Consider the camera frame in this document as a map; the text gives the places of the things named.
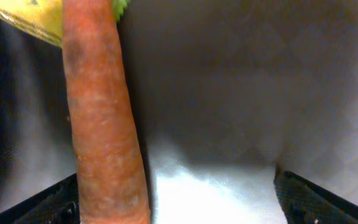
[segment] green leaf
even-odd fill
[[[112,9],[117,22],[124,14],[124,10],[128,7],[129,1],[130,0],[112,0]]]

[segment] textured surface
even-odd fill
[[[0,211],[75,171],[64,86],[39,78],[58,49],[5,28],[32,119]],[[134,0],[120,30],[155,223],[284,223],[276,162],[358,205],[358,1]]]

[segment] carrot stick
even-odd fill
[[[63,62],[81,222],[150,223],[110,0],[63,1]]]

